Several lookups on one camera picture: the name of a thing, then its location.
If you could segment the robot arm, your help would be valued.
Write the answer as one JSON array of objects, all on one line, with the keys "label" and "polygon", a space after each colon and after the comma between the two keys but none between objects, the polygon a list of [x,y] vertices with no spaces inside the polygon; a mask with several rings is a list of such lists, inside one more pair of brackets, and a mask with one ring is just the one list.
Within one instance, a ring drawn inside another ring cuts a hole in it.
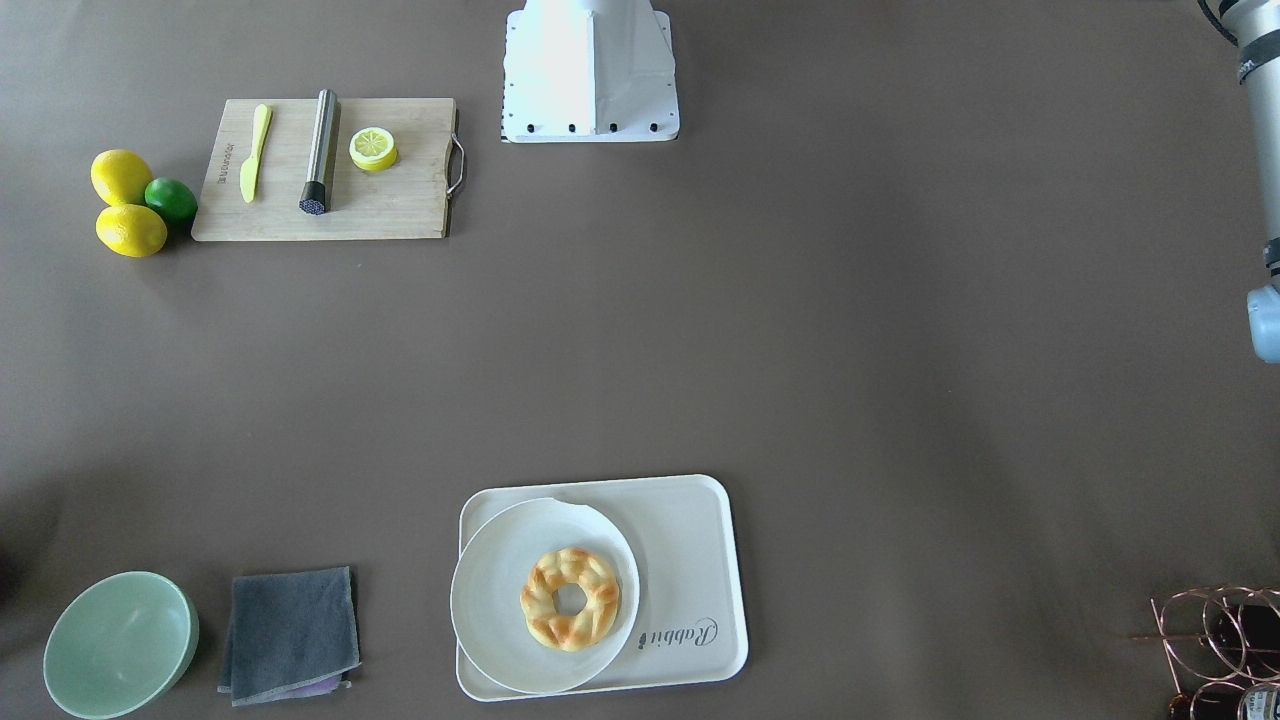
[{"label": "robot arm", "polygon": [[1279,3],[1199,1],[1210,24],[1238,50],[1236,82],[1251,105],[1268,241],[1265,286],[1247,295],[1254,354],[1279,363]]}]

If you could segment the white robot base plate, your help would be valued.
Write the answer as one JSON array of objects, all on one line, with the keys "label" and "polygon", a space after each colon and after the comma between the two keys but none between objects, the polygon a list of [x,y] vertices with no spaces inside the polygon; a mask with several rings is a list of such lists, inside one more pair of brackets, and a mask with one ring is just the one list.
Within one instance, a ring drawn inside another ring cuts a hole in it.
[{"label": "white robot base plate", "polygon": [[506,18],[503,67],[506,142],[678,137],[671,20],[649,1],[527,1]]}]

